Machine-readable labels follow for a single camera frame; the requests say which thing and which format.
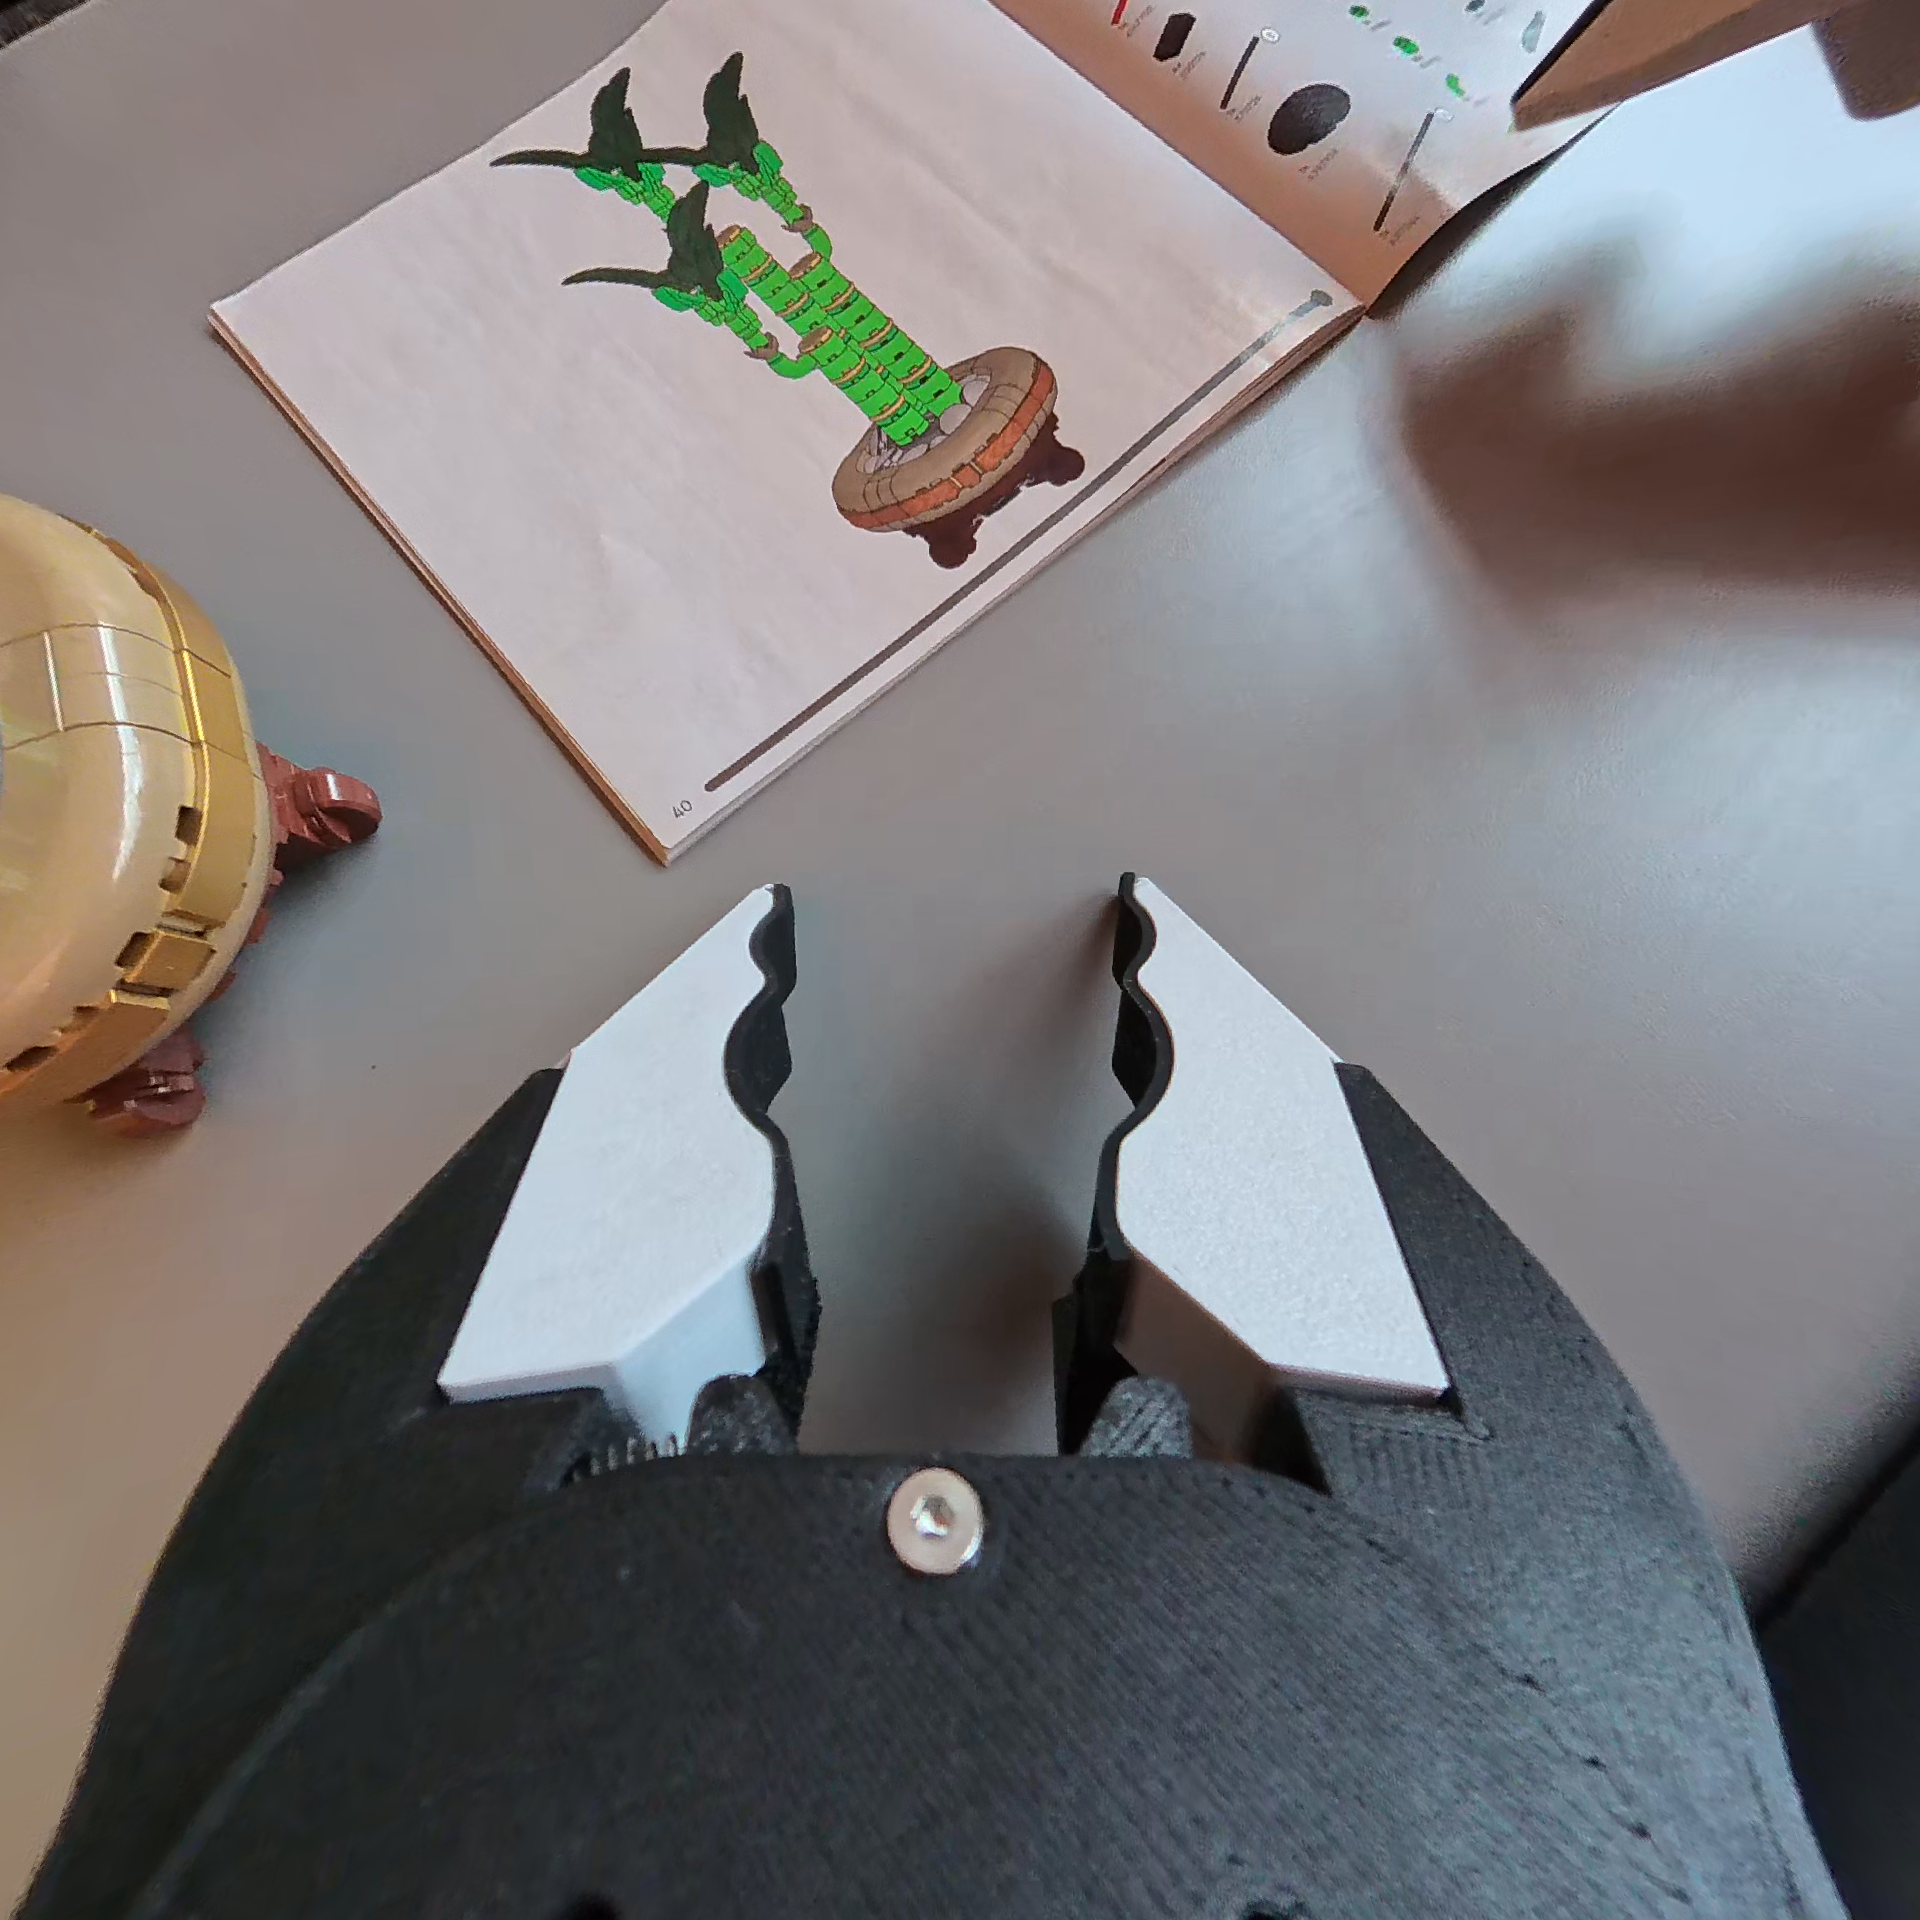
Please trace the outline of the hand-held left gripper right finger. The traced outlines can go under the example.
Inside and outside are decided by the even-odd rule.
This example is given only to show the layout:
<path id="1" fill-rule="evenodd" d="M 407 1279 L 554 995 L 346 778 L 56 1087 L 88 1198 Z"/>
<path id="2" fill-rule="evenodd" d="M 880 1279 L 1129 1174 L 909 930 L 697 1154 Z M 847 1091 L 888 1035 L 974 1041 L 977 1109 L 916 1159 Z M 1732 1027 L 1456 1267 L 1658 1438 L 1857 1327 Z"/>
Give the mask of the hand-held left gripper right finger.
<path id="1" fill-rule="evenodd" d="M 1439 1407 L 1431 1332 L 1340 1058 L 1159 884 L 1125 874 L 1088 1259 L 1054 1309 L 1057 1441 L 1097 1438 L 1127 1379 L 1169 1383 L 1206 1453 L 1292 1453 L 1297 1389 Z"/>

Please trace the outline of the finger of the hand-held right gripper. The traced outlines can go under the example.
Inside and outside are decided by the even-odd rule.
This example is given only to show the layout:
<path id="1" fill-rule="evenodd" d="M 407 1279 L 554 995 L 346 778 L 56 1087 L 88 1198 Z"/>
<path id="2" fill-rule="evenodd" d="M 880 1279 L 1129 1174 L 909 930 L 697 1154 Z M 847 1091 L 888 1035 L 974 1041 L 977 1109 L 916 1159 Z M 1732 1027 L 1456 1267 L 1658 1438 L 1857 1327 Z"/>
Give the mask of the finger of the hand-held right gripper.
<path id="1" fill-rule="evenodd" d="M 1823 17 L 1822 58 L 1856 122 L 1917 108 L 1917 17 Z"/>
<path id="2" fill-rule="evenodd" d="M 1836 13 L 1838 3 L 1598 3 L 1516 91 L 1511 122 L 1532 131 L 1605 109 Z"/>

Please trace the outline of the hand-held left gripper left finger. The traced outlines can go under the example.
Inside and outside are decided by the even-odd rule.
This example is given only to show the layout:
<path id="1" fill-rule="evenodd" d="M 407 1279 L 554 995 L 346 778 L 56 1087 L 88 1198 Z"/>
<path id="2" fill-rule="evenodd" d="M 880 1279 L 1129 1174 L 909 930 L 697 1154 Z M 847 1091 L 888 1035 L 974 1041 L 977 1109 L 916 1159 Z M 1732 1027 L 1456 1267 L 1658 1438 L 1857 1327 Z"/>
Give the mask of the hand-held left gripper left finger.
<path id="1" fill-rule="evenodd" d="M 448 1401 L 589 1387 L 685 1450 L 708 1380 L 800 1419 L 810 1291 L 769 1116 L 790 1057 L 790 893 L 761 884 L 567 1057 L 438 1369 Z"/>

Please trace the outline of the green lego bamboo plant model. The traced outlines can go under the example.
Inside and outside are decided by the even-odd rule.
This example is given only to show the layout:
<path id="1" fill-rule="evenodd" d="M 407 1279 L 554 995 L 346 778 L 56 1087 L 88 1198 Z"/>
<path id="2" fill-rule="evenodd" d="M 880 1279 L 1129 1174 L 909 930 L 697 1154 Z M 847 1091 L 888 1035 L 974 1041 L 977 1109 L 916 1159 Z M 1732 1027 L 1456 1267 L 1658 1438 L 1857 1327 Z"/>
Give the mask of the green lego bamboo plant model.
<path id="1" fill-rule="evenodd" d="M 2 499 L 2 1094 L 165 1135 L 205 1107 L 191 1014 L 285 874 L 378 828 L 372 786 L 262 747 L 165 572 Z"/>

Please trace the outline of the white lego instruction booklet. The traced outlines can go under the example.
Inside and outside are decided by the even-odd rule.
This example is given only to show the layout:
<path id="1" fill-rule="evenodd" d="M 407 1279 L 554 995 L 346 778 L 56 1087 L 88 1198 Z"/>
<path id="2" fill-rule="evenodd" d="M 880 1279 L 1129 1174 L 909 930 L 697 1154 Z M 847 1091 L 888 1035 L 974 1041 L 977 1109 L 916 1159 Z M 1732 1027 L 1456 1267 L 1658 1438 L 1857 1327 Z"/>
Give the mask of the white lego instruction booklet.
<path id="1" fill-rule="evenodd" d="M 212 324 L 660 859 L 1582 131 L 1588 4 L 662 4 Z"/>

